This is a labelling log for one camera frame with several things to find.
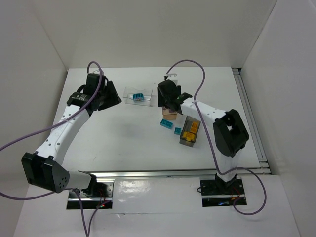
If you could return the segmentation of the teal long lego brick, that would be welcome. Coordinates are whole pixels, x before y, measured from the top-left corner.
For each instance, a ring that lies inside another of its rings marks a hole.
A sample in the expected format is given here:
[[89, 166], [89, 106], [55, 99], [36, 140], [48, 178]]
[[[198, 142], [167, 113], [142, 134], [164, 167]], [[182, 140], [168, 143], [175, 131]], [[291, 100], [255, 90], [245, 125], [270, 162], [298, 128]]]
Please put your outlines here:
[[160, 125], [167, 129], [171, 129], [173, 127], [173, 123], [165, 119], [161, 120]]

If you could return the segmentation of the teal rounded lego brick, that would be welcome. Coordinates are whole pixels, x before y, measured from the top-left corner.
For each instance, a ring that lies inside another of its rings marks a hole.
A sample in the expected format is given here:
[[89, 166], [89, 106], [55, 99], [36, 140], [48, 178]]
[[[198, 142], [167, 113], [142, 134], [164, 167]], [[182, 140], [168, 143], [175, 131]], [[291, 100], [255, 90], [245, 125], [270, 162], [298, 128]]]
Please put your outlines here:
[[132, 95], [132, 99], [134, 102], [141, 102], [144, 100], [144, 94], [143, 93], [134, 93]]

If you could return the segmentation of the teal small lego brick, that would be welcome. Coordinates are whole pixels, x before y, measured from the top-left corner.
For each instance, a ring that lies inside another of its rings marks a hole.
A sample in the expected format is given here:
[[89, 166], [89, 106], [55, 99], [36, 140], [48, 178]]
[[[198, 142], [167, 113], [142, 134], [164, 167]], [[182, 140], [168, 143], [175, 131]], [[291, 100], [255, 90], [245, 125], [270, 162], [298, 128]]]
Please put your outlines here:
[[181, 128], [176, 127], [175, 130], [174, 130], [174, 134], [180, 135], [181, 134]]

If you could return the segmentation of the smoky grey transparent container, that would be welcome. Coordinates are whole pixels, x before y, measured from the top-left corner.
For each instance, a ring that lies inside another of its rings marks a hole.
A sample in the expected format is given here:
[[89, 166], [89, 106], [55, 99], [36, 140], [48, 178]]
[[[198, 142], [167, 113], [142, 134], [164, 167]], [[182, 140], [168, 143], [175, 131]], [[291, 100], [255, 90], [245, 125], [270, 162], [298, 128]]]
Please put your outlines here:
[[200, 128], [201, 122], [193, 117], [187, 116], [180, 134], [179, 143], [188, 147], [193, 147]]

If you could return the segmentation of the yellow long lego brick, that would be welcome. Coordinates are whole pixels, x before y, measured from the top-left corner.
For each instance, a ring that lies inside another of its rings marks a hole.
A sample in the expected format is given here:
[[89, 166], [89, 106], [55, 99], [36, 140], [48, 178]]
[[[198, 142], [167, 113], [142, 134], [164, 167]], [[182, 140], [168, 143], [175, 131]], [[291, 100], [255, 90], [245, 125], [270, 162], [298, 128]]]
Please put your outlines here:
[[181, 138], [185, 141], [194, 142], [195, 140], [195, 134], [192, 134], [190, 132], [184, 132], [181, 136]]

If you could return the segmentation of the yellow rounded lego brick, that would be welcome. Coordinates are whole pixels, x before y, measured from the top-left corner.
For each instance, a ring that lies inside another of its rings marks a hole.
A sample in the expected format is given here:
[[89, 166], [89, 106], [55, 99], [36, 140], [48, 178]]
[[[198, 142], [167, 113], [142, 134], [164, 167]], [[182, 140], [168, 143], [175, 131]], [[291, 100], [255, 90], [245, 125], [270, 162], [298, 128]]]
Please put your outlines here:
[[193, 121], [190, 127], [190, 133], [196, 134], [199, 129], [199, 122]]

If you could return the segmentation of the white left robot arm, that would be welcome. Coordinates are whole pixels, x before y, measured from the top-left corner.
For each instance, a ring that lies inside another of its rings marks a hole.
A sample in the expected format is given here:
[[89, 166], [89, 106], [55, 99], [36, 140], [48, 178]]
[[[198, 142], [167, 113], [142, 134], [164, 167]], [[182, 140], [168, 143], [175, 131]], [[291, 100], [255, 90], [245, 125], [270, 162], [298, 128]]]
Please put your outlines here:
[[34, 153], [25, 153], [22, 166], [29, 184], [60, 193], [65, 189], [83, 190], [93, 195], [102, 185], [95, 175], [85, 172], [69, 172], [63, 166], [68, 148], [81, 127], [94, 111], [101, 111], [121, 103], [114, 84], [106, 76], [90, 73], [82, 85], [68, 99], [60, 125]]

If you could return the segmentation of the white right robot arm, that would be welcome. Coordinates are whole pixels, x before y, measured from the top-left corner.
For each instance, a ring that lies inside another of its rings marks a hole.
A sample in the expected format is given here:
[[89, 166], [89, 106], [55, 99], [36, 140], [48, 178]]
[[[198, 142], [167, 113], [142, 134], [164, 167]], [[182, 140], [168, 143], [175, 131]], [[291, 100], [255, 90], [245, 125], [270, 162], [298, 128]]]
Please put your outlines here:
[[206, 132], [217, 169], [215, 182], [219, 189], [230, 188], [237, 178], [237, 168], [249, 134], [238, 111], [224, 111], [196, 100], [171, 80], [158, 84], [158, 105], [199, 120]]

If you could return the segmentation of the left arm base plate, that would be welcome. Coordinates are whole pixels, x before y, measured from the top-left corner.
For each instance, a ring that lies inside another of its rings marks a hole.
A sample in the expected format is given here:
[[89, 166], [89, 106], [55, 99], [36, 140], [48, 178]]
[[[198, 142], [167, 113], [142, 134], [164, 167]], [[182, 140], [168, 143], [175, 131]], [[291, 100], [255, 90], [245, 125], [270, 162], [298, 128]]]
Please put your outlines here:
[[[98, 182], [96, 188], [93, 188], [91, 194], [80, 190], [79, 196], [83, 209], [95, 209], [100, 205], [100, 209], [113, 208], [114, 180], [105, 180]], [[79, 198], [74, 191], [69, 191], [67, 199], [67, 210], [79, 210]]]

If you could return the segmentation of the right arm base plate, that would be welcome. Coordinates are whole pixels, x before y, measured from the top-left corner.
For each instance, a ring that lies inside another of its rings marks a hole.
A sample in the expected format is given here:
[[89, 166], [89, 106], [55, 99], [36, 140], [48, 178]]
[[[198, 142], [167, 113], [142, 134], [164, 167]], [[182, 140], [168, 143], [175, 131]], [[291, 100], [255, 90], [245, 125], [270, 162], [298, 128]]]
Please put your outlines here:
[[201, 194], [202, 207], [222, 207], [235, 205], [247, 205], [243, 182], [236, 179], [234, 183], [221, 190], [215, 179], [200, 180], [197, 192]]

